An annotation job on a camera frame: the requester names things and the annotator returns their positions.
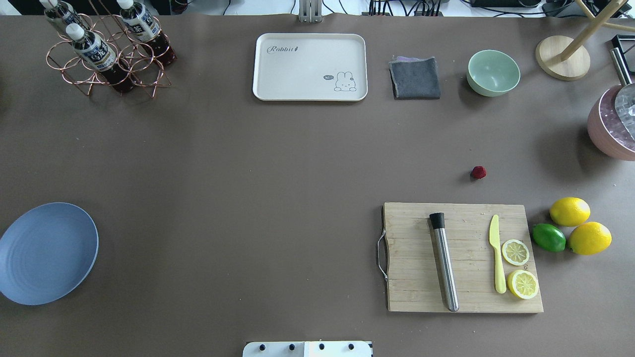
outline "bottle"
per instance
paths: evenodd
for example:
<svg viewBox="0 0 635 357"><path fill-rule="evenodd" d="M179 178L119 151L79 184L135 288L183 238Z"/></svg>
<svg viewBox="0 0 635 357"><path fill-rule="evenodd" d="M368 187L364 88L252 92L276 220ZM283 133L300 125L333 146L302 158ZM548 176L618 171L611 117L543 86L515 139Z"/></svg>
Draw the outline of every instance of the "bottle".
<svg viewBox="0 0 635 357"><path fill-rule="evenodd" d="M137 77L128 72L128 64L98 34L82 29L78 24L66 27L75 52L95 69L113 89L126 93L135 88Z"/></svg>
<svg viewBox="0 0 635 357"><path fill-rule="evenodd" d="M172 50L168 38L165 36L159 24L145 7L134 0L117 0L121 7L121 18L128 30L139 40L152 48L141 46L148 56L152 55L164 66L177 59L177 54Z"/></svg>
<svg viewBox="0 0 635 357"><path fill-rule="evenodd" d="M66 26L70 24L78 24L84 30L90 30L71 4L58 0L40 0L40 3L44 6L47 21L59 34L66 36Z"/></svg>
<svg viewBox="0 0 635 357"><path fill-rule="evenodd" d="M187 5L189 5L187 0L170 0L170 9L177 15L187 10Z"/></svg>

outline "yellow plastic knife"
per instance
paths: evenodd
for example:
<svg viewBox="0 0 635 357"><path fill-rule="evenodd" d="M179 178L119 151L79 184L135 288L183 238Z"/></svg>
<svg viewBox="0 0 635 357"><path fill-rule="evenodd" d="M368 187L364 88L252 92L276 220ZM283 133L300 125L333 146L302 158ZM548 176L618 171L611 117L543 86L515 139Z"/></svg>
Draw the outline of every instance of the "yellow plastic knife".
<svg viewBox="0 0 635 357"><path fill-rule="evenodd" d="M490 245L494 248L494 286L499 293L505 293L505 271L503 271L503 259L500 256L500 235L498 233L498 215L491 218Z"/></svg>

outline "gray cloth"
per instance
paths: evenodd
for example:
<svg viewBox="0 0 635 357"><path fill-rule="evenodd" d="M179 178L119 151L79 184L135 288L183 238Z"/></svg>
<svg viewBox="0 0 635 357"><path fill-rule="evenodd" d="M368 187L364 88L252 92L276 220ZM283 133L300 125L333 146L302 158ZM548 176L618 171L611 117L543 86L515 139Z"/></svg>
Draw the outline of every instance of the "gray cloth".
<svg viewBox="0 0 635 357"><path fill-rule="evenodd" d="M441 98L439 74L434 57L397 57L389 62L395 98Z"/></svg>

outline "white bottle cap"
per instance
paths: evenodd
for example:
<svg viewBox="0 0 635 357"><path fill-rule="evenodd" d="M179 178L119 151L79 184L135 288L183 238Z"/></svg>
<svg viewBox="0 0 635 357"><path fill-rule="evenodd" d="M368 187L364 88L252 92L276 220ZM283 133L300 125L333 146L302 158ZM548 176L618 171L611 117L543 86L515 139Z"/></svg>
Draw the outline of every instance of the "white bottle cap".
<svg viewBox="0 0 635 357"><path fill-rule="evenodd" d="M66 26L66 34L75 41L84 37L84 29L78 24L70 24Z"/></svg>
<svg viewBox="0 0 635 357"><path fill-rule="evenodd" d="M117 2L124 10L130 9L135 4L134 0L117 0Z"/></svg>
<svg viewBox="0 0 635 357"><path fill-rule="evenodd" d="M46 9L52 9L57 6L57 0L40 0L40 3Z"/></svg>

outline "wooden cutting board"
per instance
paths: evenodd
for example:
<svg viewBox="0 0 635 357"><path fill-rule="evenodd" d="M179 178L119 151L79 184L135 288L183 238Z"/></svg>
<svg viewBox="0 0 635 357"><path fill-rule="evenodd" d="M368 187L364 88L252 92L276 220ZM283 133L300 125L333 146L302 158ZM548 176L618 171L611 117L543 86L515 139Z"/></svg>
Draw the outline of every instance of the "wooden cutting board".
<svg viewBox="0 0 635 357"><path fill-rule="evenodd" d="M525 266L503 259L505 278L517 269L538 277L522 205L468 205L452 203L384 203L388 251L388 310L449 313L441 292L439 260L429 215L445 213L446 235L457 286L459 313L541 313L540 292L523 300L509 289L494 289L494 251L489 244L490 221L500 217L500 243L522 241L530 251Z"/></svg>

